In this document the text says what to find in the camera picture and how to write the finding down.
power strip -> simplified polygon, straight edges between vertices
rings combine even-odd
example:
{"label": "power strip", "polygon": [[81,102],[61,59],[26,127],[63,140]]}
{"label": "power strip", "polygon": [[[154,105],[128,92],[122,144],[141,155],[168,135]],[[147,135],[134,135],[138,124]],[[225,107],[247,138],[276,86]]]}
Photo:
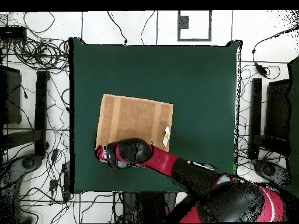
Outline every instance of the power strip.
{"label": "power strip", "polygon": [[26,41],[27,28],[20,26],[0,26],[0,40]]}

green table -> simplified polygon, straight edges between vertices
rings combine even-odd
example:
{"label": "green table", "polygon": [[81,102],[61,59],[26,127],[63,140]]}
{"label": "green table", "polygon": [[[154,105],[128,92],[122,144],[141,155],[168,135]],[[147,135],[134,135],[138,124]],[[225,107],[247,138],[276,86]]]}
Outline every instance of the green table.
{"label": "green table", "polygon": [[74,38],[73,44],[74,193],[184,190],[150,169],[112,170],[95,159],[104,93],[173,103],[169,151],[233,172],[238,41],[226,47],[123,46]]}
{"label": "green table", "polygon": [[288,73],[293,83],[288,95],[291,103],[290,133],[288,135],[291,152],[287,162],[292,182],[283,188],[299,197],[299,57],[288,64]]}

white paper piece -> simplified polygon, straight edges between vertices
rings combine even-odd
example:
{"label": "white paper piece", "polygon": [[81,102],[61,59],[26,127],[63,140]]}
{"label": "white paper piece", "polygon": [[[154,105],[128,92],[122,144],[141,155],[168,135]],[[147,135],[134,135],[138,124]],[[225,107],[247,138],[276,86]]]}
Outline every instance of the white paper piece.
{"label": "white paper piece", "polygon": [[170,131],[169,127],[166,127],[165,132],[166,132],[166,134],[165,134],[164,139],[163,139],[163,144],[166,147],[167,143],[168,143],[168,140],[170,138],[170,135],[171,135],[171,131]]}

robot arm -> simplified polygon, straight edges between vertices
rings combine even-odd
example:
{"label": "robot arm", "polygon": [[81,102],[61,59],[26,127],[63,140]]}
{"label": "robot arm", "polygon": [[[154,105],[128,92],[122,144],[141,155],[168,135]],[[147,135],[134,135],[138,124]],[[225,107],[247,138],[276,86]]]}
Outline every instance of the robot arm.
{"label": "robot arm", "polygon": [[95,155],[113,169],[148,167],[185,186],[190,196],[169,214],[169,222],[285,220],[285,205],[276,192],[220,174],[212,165],[182,159],[142,139],[99,146]]}
{"label": "robot arm", "polygon": [[113,169],[133,165],[156,170],[198,196],[205,195],[221,175],[211,165],[184,160],[137,138],[100,146],[95,155],[99,160],[106,159]]}

white label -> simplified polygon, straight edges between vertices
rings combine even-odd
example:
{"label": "white label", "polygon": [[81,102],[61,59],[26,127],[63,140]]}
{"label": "white label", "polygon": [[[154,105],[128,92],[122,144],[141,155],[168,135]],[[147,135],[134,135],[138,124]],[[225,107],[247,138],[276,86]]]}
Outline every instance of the white label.
{"label": "white label", "polygon": [[200,166],[200,167],[203,167],[203,168],[205,168],[205,169],[212,170],[212,171],[215,170],[215,168],[214,168],[212,165],[204,164],[204,163],[198,163],[198,162],[193,162],[193,161],[191,161],[191,160],[188,160],[188,164],[190,164],[191,162],[192,162],[194,165],[196,165],[196,166]]}
{"label": "white label", "polygon": [[166,134],[165,134],[164,139],[163,139],[163,144],[166,147],[167,143],[169,141],[169,138],[171,136],[171,131],[170,131],[169,127],[166,127],[165,132],[166,132]]}

